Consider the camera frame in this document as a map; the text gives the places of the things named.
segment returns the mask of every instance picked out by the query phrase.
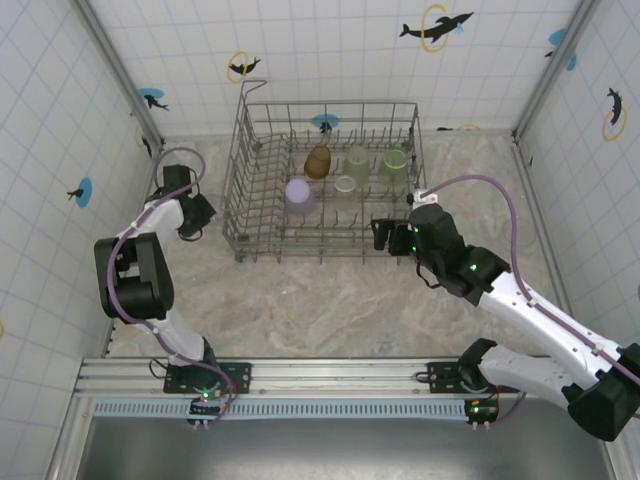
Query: white robotic arm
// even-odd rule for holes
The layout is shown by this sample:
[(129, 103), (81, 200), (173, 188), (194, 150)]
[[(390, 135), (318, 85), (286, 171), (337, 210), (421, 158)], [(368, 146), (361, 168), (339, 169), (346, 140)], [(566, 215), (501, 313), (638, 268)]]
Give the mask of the white robotic arm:
[[(158, 204), (156, 199), (190, 182), (189, 169), (182, 165), (172, 165), (164, 169), (164, 185), (150, 197), (144, 210), (151, 210), (144, 221), (136, 225), (123, 245), (116, 263), (115, 290), (124, 310), (133, 317), (145, 320), (145, 324), (134, 324), (136, 328), (158, 335), (171, 351), (181, 356), (215, 363), (215, 356), (207, 341), (184, 320), (173, 306), (173, 284), (164, 260), (163, 246), (176, 230), (187, 236), (202, 228), (215, 210), (200, 194), (195, 197), (182, 195)], [(114, 238), (99, 240), (94, 248), (98, 280), (103, 309), (111, 317), (118, 315), (109, 297), (106, 276), (107, 263), (115, 242), (125, 234), (120, 232)], [(186, 362), (170, 356), (169, 362), (184, 366)]]
[[(465, 245), (451, 215), (438, 205), (432, 191), (418, 190), (408, 200), (413, 205), (408, 220), (372, 222), (376, 248), (381, 250), (388, 242), (392, 255), (413, 256), (418, 275), (427, 286), (444, 287), (493, 312), (550, 356), (529, 357), (480, 339), (458, 362), (460, 377), (469, 391), (482, 391), (493, 384), (530, 392), (567, 409), (592, 435), (614, 440), (640, 406), (640, 346), (623, 349), (564, 313), (517, 276), (515, 260), (512, 271), (493, 252)], [(433, 273), (438, 283), (432, 285), (422, 277), (421, 267)]]

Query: marble floor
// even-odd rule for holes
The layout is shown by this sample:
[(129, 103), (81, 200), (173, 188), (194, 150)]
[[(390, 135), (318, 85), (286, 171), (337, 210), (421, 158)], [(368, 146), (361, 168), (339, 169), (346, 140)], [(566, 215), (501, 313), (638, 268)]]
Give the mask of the marble floor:
[[(510, 145), (510, 137), (500, 135), (425, 135), (427, 182), (433, 186), (469, 173), (502, 182), (518, 211), (524, 278), (554, 300)], [(202, 192), (214, 207), (221, 202), (229, 146), (230, 138), (195, 145), (207, 160)], [(466, 182), (439, 196), (467, 243), (509, 258), (508, 210), (497, 190)], [(285, 258), (278, 264), (261, 257), (257, 263), (237, 263), (216, 222), (195, 243), (176, 235), (165, 253), (175, 306), (218, 356), (459, 355), (479, 337), (522, 353), (542, 353), (505, 321), (443, 290), (427, 289), (409, 261), (397, 265), (381, 258), (362, 265), (360, 259), (329, 258), (320, 265), (318, 259)], [(151, 336), (120, 322), (112, 338), (112, 357), (162, 354)]]

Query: white tiled wall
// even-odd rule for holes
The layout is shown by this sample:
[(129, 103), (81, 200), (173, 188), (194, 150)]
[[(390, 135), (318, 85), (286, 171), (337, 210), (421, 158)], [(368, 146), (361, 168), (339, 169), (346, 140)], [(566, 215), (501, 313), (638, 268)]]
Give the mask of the white tiled wall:
[[(411, 100), (423, 128), (512, 128), (549, 64), (549, 36), (579, 2), (440, 2), (446, 15), (474, 14), (436, 53), (420, 38), (399, 38), (404, 23), (420, 29), (431, 0), (92, 3), (136, 85), (165, 93), (169, 112), (151, 113), (171, 136), (231, 131), (240, 85), (227, 66), (239, 50), (261, 59), (247, 76), (270, 81), (255, 92), (261, 99)], [(432, 10), (426, 28), (443, 15)]]
[(150, 161), (67, 0), (2, 0), (0, 59), (0, 478), (42, 478), (109, 325), (93, 243), (129, 223)]
[[(640, 342), (639, 14), (635, 0), (603, 2), (527, 139), (576, 316), (623, 345)], [(609, 88), (628, 116), (613, 141)]]

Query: cable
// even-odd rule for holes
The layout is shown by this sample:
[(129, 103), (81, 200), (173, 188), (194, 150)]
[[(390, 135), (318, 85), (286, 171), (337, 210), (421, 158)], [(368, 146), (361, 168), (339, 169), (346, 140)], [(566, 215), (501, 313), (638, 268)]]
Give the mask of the cable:
[(422, 276), (422, 273), (420, 272), (420, 267), (422, 267), (422, 265), (420, 265), (420, 262), (417, 262), (416, 263), (416, 274), (418, 275), (418, 277), (420, 277), (422, 279), (422, 281), (427, 285), (427, 287), (429, 287), (431, 290), (435, 290), (436, 288), (440, 288), (442, 286), (439, 283), (431, 285), (429, 283), (429, 280), (427, 280), (426, 278), (424, 278)]
[[(193, 168), (191, 168), (191, 167), (187, 167), (187, 168), (189, 168), (189, 171), (191, 173), (193, 173), (193, 178), (198, 178), (198, 174), (196, 173), (196, 171)], [(198, 189), (197, 195), (200, 195), (200, 183), (196, 183), (196, 188)]]
[(177, 152), (177, 151), (186, 151), (186, 152), (189, 152), (189, 153), (193, 153), (198, 158), (198, 160), (200, 160), (200, 163), (201, 163), (201, 166), (202, 166), (202, 170), (200, 171), (200, 174), (198, 176), (196, 176), (195, 180), (193, 182), (191, 182), (189, 185), (185, 185), (184, 187), (179, 188), (178, 190), (175, 190), (175, 191), (173, 191), (171, 193), (168, 193), (167, 195), (165, 195), (161, 199), (155, 201), (150, 206), (145, 208), (143, 210), (143, 212), (138, 216), (138, 218), (136, 218), (136, 220), (134, 220), (131, 223), (131, 226), (129, 226), (129, 228), (122, 234), (122, 236), (118, 239), (118, 241), (116, 242), (115, 246), (113, 247), (113, 250), (111, 251), (111, 255), (109, 256), (109, 261), (107, 263), (107, 290), (109, 292), (109, 299), (111, 300), (111, 303), (113, 304), (113, 308), (116, 310), (116, 312), (118, 312), (118, 315), (120, 315), (120, 317), (123, 320), (127, 321), (128, 323), (133, 323), (133, 324), (136, 324), (136, 325), (142, 325), (142, 326), (146, 327), (147, 329), (149, 329), (151, 334), (156, 338), (156, 340), (158, 341), (160, 346), (164, 349), (165, 352), (167, 352), (167, 354), (170, 357), (174, 357), (176, 359), (182, 360), (183, 362), (190, 363), (191, 365), (195, 365), (197, 367), (204, 368), (205, 370), (210, 370), (210, 371), (212, 371), (213, 373), (215, 373), (216, 375), (218, 375), (219, 377), (222, 378), (224, 383), (229, 388), (229, 399), (226, 402), (225, 408), (222, 408), (220, 410), (220, 412), (216, 415), (216, 417), (213, 420), (211, 420), (211, 424), (216, 424), (229, 411), (229, 408), (231, 407), (231, 404), (232, 404), (233, 400), (237, 396), (237, 390), (234, 388), (232, 380), (229, 378), (229, 376), (224, 371), (222, 371), (220, 368), (218, 368), (216, 366), (203, 363), (203, 362), (201, 362), (199, 360), (195, 360), (193, 358), (188, 358), (188, 357), (182, 355), (181, 353), (175, 352), (171, 347), (169, 347), (169, 345), (167, 345), (165, 340), (160, 336), (160, 332), (158, 331), (158, 329), (155, 328), (151, 323), (149, 323), (146, 320), (139, 319), (139, 318), (133, 318), (131, 315), (129, 315), (124, 310), (124, 308), (122, 308), (122, 305), (120, 304), (120, 301), (118, 300), (118, 296), (116, 294), (116, 289), (115, 289), (115, 283), (114, 283), (116, 260), (117, 260), (118, 254), (120, 253), (120, 250), (122, 249), (122, 246), (129, 239), (129, 237), (131, 237), (131, 235), (133, 235), (138, 230), (139, 226), (146, 221), (146, 219), (149, 217), (149, 215), (151, 215), (156, 208), (158, 208), (160, 205), (168, 202), (172, 198), (177, 197), (178, 195), (181, 195), (181, 194), (185, 193), (186, 191), (188, 191), (189, 189), (193, 188), (198, 183), (200, 183), (200, 181), (202, 180), (202, 177), (204, 177), (204, 174), (206, 172), (206, 164), (205, 164), (205, 161), (204, 161), (204, 158), (202, 157), (202, 155), (200, 155), (196, 150), (194, 150), (192, 148), (188, 148), (188, 147), (170, 148), (169, 150), (166, 150), (161, 155), (159, 155), (157, 157), (156, 161), (155, 161), (155, 165), (154, 165), (154, 168), (153, 168), (153, 179), (154, 179), (154, 182), (155, 182), (155, 184), (156, 184), (156, 186), (158, 188), (159, 188), (158, 167), (160, 166), (160, 163), (164, 160), (164, 158), (167, 155), (169, 155), (170, 153), (173, 153), (173, 152)]
[(202, 229), (198, 230), (198, 232), (200, 235), (197, 237), (185, 237), (184, 235), (182, 235), (181, 233), (178, 232), (178, 236), (180, 237), (180, 240), (182, 240), (183, 242), (197, 242), (198, 240), (200, 240), (202, 238)]
[(149, 360), (149, 371), (151, 372), (151, 375), (159, 380), (164, 380), (165, 377), (158, 376), (156, 375), (156, 372), (153, 371), (153, 362), (156, 362), (158, 365), (160, 365), (160, 367), (162, 367), (165, 372), (168, 370), (168, 368), (165, 365), (162, 365), (157, 358), (152, 358), (151, 360)]
[(497, 385), (496, 386), (496, 391), (493, 392), (491, 395), (489, 395), (487, 398), (485, 398), (485, 400), (491, 400), (494, 396), (497, 396), (496, 401), (500, 400), (500, 389), (502, 388), (502, 385)]
[[(500, 193), (502, 193), (502, 196), (507, 201), (507, 206), (509, 207), (509, 213), (511, 215), (511, 264), (512, 264), (511, 266), (513, 268), (513, 276), (516, 280), (516, 283), (518, 284), (518, 288), (520, 288), (520, 291), (522, 292), (522, 295), (527, 299), (527, 301), (532, 300), (533, 296), (527, 290), (527, 287), (524, 284), (524, 280), (520, 275), (520, 267), (518, 266), (518, 256), (517, 256), (518, 254), (518, 245), (517, 245), (518, 222), (516, 220), (517, 219), (516, 207), (513, 203), (513, 199), (511, 198), (511, 195), (509, 195), (509, 192), (507, 191), (507, 189), (504, 188), (504, 186), (500, 182), (498, 182), (495, 178), (489, 177), (487, 175), (462, 175), (460, 177), (455, 177), (450, 180), (447, 180), (446, 182), (441, 183), (440, 185), (437, 185), (427, 190), (426, 192), (420, 195), (420, 198), (425, 198), (442, 188), (445, 188), (454, 183), (458, 183), (466, 180), (482, 180), (483, 182), (490, 183), (491, 185), (496, 187), (498, 190), (500, 190)], [(571, 333), (574, 337), (576, 337), (578, 340), (584, 343), (592, 351), (597, 352), (597, 355), (600, 355), (607, 363), (609, 363), (612, 367), (617, 369), (625, 377), (627, 377), (629, 380), (631, 380), (633, 383), (635, 383), (637, 386), (640, 387), (640, 377), (634, 375), (628, 368), (626, 368), (624, 365), (621, 365), (618, 361), (613, 359), (604, 350), (599, 350), (597, 348), (596, 343), (593, 340), (589, 339), (588, 337), (580, 333), (573, 326), (566, 323), (560, 317), (558, 317), (553, 312), (549, 311), (539, 303), (535, 303), (533, 307), (536, 308), (538, 311), (542, 312), (551, 321), (555, 322), (557, 325), (564, 328), (567, 332)]]
[(491, 423), (491, 428), (506, 422), (511, 417), (513, 417), (516, 413), (518, 413), (522, 408), (522, 406), (524, 405), (524, 399), (526, 398), (526, 396), (527, 396), (527, 392), (522, 392), (522, 395), (518, 397), (518, 400), (516, 400), (516, 403), (513, 404), (513, 407), (511, 407), (511, 410), (509, 410), (502, 417), (498, 418), (496, 421)]

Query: dish rack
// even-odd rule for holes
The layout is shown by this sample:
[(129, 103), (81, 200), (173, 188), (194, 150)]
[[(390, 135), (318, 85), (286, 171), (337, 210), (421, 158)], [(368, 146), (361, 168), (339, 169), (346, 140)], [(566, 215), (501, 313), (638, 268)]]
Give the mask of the dish rack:
[[(251, 257), (255, 262), (270, 255), (278, 262), (296, 256), (317, 257), (322, 263), (325, 257), (361, 257), (364, 263), (368, 257), (388, 256), (374, 249), (371, 221), (408, 218), (407, 194), (426, 185), (417, 104), (248, 101), (249, 94), (266, 83), (243, 82), (225, 175), (222, 232), (236, 260)], [(321, 128), (318, 118), (325, 120)], [(331, 151), (331, 170), (324, 180), (313, 181), (303, 167), (317, 145)], [(369, 151), (369, 184), (341, 196), (335, 181), (354, 145)], [(391, 147), (409, 152), (407, 181), (401, 186), (388, 187), (377, 177), (383, 154)], [(294, 178), (304, 178), (316, 195), (310, 214), (287, 211), (285, 187)]]

